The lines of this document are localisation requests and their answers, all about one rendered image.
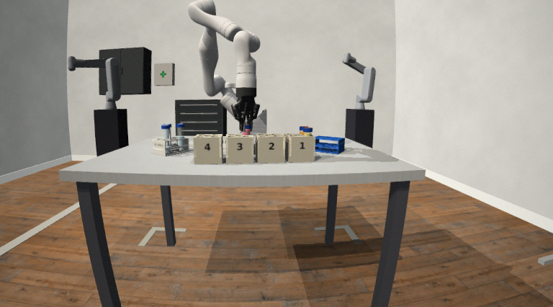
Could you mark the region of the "beige bucket adapter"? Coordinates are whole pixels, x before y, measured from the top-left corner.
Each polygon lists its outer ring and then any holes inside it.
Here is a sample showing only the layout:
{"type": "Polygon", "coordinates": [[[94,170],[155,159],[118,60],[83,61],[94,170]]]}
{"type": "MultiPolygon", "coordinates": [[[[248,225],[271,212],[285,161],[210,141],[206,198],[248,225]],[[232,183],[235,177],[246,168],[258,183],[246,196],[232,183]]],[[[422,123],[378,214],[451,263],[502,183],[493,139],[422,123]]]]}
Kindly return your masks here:
{"type": "Polygon", "coordinates": [[[253,135],[226,134],[226,164],[254,164],[253,135]]]}
{"type": "Polygon", "coordinates": [[[315,136],[284,133],[285,159],[290,162],[315,161],[315,136]]]}
{"type": "Polygon", "coordinates": [[[222,164],[222,134],[197,134],[194,141],[194,164],[222,164]]]}
{"type": "Polygon", "coordinates": [[[258,164],[285,163],[285,136],[280,133],[256,134],[258,164]]]}

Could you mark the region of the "beige tube rack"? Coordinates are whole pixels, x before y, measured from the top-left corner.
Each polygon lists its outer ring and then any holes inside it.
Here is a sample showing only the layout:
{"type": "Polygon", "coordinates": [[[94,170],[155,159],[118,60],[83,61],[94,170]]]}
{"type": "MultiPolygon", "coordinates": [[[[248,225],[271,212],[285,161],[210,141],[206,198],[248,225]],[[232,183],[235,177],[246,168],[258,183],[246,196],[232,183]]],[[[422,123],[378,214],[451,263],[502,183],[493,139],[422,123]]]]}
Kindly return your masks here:
{"type": "Polygon", "coordinates": [[[174,136],[174,137],[171,137],[169,141],[163,141],[162,138],[153,139],[153,154],[157,154],[161,156],[170,156],[174,154],[181,154],[188,151],[189,151],[189,138],[177,138],[177,136],[174,136]],[[183,146],[178,146],[179,140],[184,140],[183,146]],[[170,148],[166,148],[166,142],[170,142],[170,141],[176,141],[176,143],[172,143],[171,144],[172,146],[170,146],[170,148]],[[179,148],[184,148],[184,149],[181,151],[179,148]],[[170,150],[170,151],[166,153],[167,150],[170,150]]]}

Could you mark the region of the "blue tube rack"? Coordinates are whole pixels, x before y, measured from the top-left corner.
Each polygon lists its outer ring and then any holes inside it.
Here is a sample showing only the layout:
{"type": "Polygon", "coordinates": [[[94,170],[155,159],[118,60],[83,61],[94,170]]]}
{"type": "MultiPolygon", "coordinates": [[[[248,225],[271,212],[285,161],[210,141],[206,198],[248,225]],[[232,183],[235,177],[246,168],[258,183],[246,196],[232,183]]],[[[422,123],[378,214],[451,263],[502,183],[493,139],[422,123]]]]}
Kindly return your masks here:
{"type": "Polygon", "coordinates": [[[328,136],[316,136],[315,137],[315,152],[340,154],[344,152],[345,138],[328,137],[328,136]],[[320,140],[338,141],[336,143],[321,143],[320,140]],[[319,148],[322,147],[322,148],[319,148]],[[333,149],[336,148],[336,149],[333,149]],[[338,153],[337,153],[338,149],[338,153]]]}

